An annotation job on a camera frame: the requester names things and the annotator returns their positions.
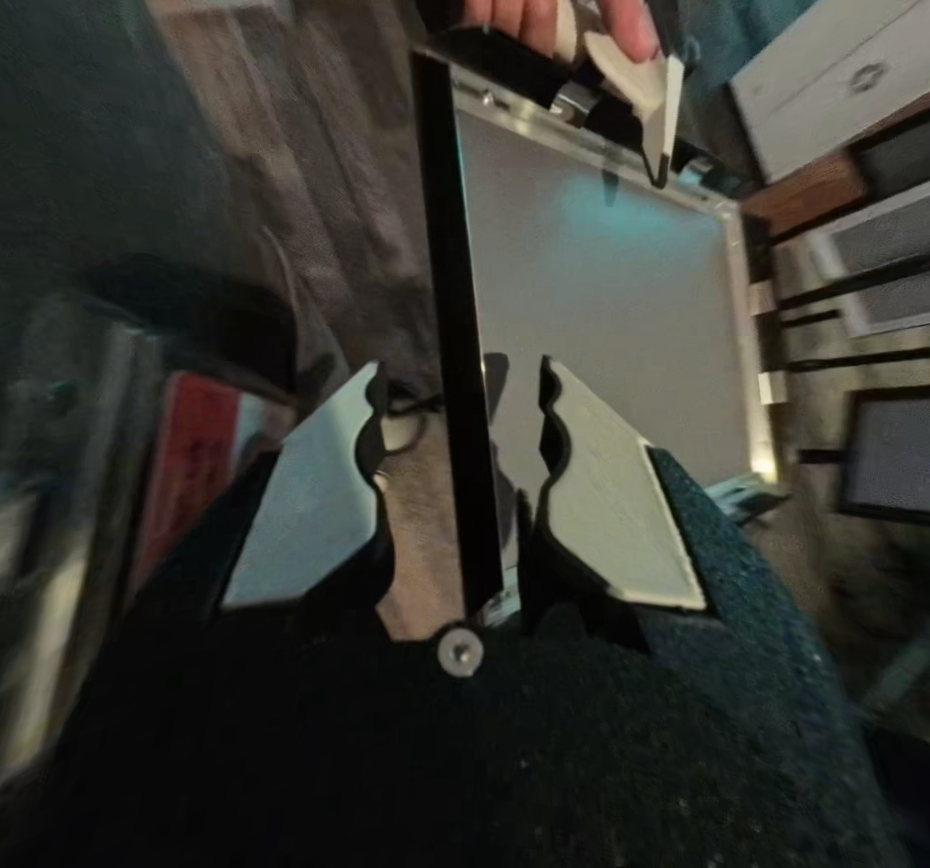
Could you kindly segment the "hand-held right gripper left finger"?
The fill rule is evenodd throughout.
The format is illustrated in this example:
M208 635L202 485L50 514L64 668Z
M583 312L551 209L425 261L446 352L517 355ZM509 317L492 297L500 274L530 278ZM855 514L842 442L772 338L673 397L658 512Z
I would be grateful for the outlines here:
M387 389L371 361L287 436L221 607L369 608L387 594L394 547L376 480Z

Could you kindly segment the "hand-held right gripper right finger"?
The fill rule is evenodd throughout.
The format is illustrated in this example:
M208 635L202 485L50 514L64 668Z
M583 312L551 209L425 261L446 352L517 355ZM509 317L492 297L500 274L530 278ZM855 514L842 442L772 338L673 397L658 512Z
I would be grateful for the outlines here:
M654 447L549 355L538 400L546 474L526 532L529 625L559 604L589 630L639 630L643 608L707 614Z

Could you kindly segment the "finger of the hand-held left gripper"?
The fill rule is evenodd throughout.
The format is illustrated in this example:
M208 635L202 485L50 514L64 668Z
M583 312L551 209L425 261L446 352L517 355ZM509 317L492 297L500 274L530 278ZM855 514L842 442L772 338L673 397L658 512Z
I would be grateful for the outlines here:
M634 62L608 35L584 35L583 46L604 82L634 111L653 113L663 105L667 67L662 52L650 60Z
M663 189L668 182L677 138L684 65L679 56L649 64L648 105L642 105L642 156L650 183Z

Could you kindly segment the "black snap frame sign stand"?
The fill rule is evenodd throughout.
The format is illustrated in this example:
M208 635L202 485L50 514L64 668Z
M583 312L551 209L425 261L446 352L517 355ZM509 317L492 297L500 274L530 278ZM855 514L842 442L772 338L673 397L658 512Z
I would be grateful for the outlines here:
M632 108L491 29L410 53L464 606L504 587L496 472L544 478L544 356L705 488L777 479L737 204L676 143L653 185Z

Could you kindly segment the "red box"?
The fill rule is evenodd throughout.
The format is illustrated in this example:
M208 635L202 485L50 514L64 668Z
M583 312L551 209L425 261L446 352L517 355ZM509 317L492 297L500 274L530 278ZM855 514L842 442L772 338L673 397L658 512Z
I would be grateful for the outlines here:
M135 595L229 486L240 391L194 372L169 379L129 578Z

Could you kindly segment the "white recycling cabinet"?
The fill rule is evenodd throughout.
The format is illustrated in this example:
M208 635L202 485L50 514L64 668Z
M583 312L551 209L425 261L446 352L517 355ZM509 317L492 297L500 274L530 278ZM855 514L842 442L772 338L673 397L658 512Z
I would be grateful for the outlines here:
M819 0L729 83L765 182L929 90L929 0Z

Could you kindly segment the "person's torso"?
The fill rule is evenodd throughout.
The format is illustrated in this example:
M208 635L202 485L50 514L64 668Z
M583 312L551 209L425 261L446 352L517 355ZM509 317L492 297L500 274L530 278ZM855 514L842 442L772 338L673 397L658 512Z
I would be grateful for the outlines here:
M227 164L145 0L1 0L2 316L135 255L252 275Z

